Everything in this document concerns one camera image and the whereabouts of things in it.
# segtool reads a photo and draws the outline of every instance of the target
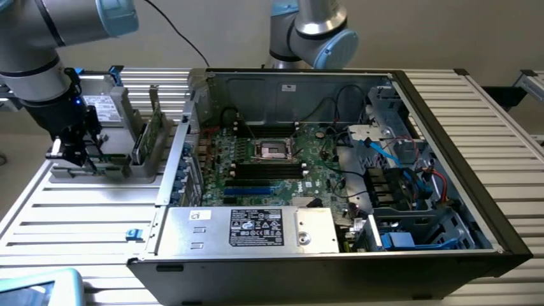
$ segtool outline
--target barcode label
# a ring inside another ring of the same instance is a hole
[[[120,122],[118,108],[111,96],[83,96],[87,105],[96,107],[100,122]]]

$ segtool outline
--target sticker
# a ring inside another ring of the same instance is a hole
[[[211,220],[212,211],[211,210],[192,210],[190,212],[190,220]]]
[[[282,91],[295,92],[296,91],[296,85],[282,85]]]
[[[228,243],[234,247],[284,245],[282,209],[231,210]]]
[[[83,96],[87,105],[96,107],[96,114],[100,122],[120,122],[116,105],[111,96]]]

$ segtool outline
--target cpu socket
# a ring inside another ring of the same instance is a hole
[[[255,145],[255,155],[266,159],[291,159],[291,140],[262,140]]]

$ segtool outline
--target blue latch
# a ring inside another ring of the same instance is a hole
[[[143,229],[131,228],[131,229],[127,231],[127,234],[126,234],[126,239],[127,239],[127,241],[140,241],[140,240],[144,240],[143,237],[142,237],[142,234],[143,234],[143,233],[144,233],[144,230],[143,230]]]
[[[415,244],[411,233],[394,232],[382,235],[382,243],[384,249],[390,251],[452,250],[458,245],[458,239],[452,238],[442,244]]]

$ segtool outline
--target slotted metal surface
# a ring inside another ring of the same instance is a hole
[[[148,85],[159,84],[162,107],[174,119],[180,116],[190,98],[188,72],[123,71],[132,105],[144,115],[151,114]],[[443,301],[368,305],[543,305],[544,164],[539,152],[470,79],[452,70],[407,70],[407,74],[535,259],[502,278],[475,280]],[[131,228],[147,229],[154,219],[160,176],[146,186],[51,184],[48,167],[46,163],[0,223],[0,278],[74,266],[84,277],[88,305],[158,305],[124,266],[144,243],[127,243],[124,234]]]

